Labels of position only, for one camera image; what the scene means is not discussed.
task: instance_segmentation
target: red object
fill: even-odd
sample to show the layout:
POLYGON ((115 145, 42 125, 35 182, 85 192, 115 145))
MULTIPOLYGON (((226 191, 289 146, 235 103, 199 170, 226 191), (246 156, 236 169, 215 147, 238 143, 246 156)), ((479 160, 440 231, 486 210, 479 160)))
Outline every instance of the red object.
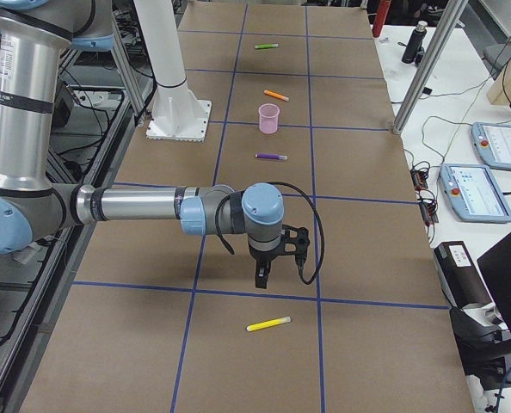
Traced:
POLYGON ((382 33, 382 27, 387 17, 387 12, 390 10, 391 0, 379 0, 378 13, 374 18, 374 24, 372 25, 372 36, 379 37, 382 33))

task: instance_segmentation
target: purple marker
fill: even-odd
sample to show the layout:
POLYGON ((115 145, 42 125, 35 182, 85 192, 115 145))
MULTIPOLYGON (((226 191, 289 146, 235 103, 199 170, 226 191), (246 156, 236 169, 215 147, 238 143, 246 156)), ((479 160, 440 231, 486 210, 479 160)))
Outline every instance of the purple marker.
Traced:
POLYGON ((274 153, 256 153, 255 157, 258 159, 273 159, 275 161, 286 161, 288 155, 276 155, 274 153))

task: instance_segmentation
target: marker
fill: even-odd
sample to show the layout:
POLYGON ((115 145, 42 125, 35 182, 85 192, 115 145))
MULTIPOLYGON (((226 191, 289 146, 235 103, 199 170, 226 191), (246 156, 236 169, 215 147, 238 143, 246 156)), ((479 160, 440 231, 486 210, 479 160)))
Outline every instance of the marker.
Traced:
POLYGON ((279 46, 278 43, 272 43, 270 45, 255 45, 254 48, 256 49, 276 49, 279 46))
POLYGON ((275 161, 286 161, 288 155, 276 155, 274 153, 256 153, 255 157, 258 159, 273 159, 275 161))
POLYGON ((272 96, 272 97, 276 97, 277 99, 281 99, 282 101, 288 102, 290 100, 289 97, 283 96, 276 92, 272 92, 271 90, 264 90, 263 93, 267 96, 272 96))
POLYGON ((276 318, 275 320, 264 321, 262 323, 252 324, 246 327, 246 331, 258 331, 261 329, 268 329, 269 327, 274 327, 275 325, 281 325, 290 323, 292 320, 289 317, 276 318))

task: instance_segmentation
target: table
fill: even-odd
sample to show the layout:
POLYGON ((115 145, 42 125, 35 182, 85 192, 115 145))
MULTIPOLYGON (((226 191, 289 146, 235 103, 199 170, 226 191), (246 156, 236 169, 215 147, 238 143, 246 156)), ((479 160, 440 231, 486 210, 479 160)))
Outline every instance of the table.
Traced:
MULTIPOLYGON (((379 53, 380 63, 384 70, 385 80, 392 102, 403 100, 412 77, 416 73, 415 65, 406 65, 401 62, 403 47, 398 42, 406 43, 413 28, 409 27, 384 27, 382 34, 375 40, 379 53)), ((434 33, 434 28, 428 29, 428 35, 424 39, 427 47, 434 33)), ((462 95, 450 95, 440 97, 428 97, 421 99, 411 115, 407 126, 402 132, 404 148, 415 156, 415 163, 422 160, 429 161, 432 165, 440 164, 440 157, 422 145, 422 125, 429 116, 440 116, 454 122, 503 122, 510 120, 511 110, 509 107, 493 106, 489 104, 486 92, 493 83, 489 78, 485 66, 477 55, 470 40, 461 28, 454 29, 450 40, 429 78, 427 86, 433 90, 432 95, 443 95, 463 92, 462 95)), ((397 111, 399 104, 393 104, 397 111)), ((448 163, 482 163, 476 154, 471 142, 470 127, 450 125, 441 120, 430 120, 424 129, 425 141, 433 146, 438 152, 445 153, 449 141, 453 138, 451 150, 446 155, 448 163)), ((411 155, 407 153, 409 166, 412 164, 411 155)), ((480 223, 460 222, 453 210, 448 205, 446 196, 437 190, 438 168, 430 171, 428 183, 430 189, 438 195, 439 200, 439 224, 435 226, 435 234, 432 248, 444 241, 465 242, 474 260, 478 259, 492 245, 497 243, 511 231, 511 223, 505 225, 490 225, 480 223)), ((494 176, 502 191, 511 191, 511 172, 493 170, 494 176)), ((507 197, 511 208, 511 195, 507 197)), ((489 400, 493 399, 493 391, 487 392, 489 400)), ((502 411, 511 412, 511 389, 505 393, 506 400, 502 401, 502 411)))
MULTIPOLYGON (((256 290, 244 237, 229 256, 176 222, 98 225, 22 411, 472 411, 365 11, 194 2, 179 35, 213 101, 206 141, 138 130, 116 187, 294 183, 323 219, 320 277, 304 286, 283 258, 256 290), (264 102, 281 109, 269 136, 264 102)), ((285 202, 314 233, 304 200, 285 202)))

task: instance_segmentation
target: orange marker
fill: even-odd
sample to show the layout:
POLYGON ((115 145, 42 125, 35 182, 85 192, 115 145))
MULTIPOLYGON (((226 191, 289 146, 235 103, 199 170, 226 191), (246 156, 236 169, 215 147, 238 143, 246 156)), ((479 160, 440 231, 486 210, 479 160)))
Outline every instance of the orange marker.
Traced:
POLYGON ((267 96, 272 96, 272 97, 276 97, 277 99, 281 99, 282 101, 286 101, 288 102, 290 100, 289 97, 286 97, 286 96, 283 96, 279 93, 276 93, 276 92, 272 92, 270 90, 264 90, 263 93, 267 96))

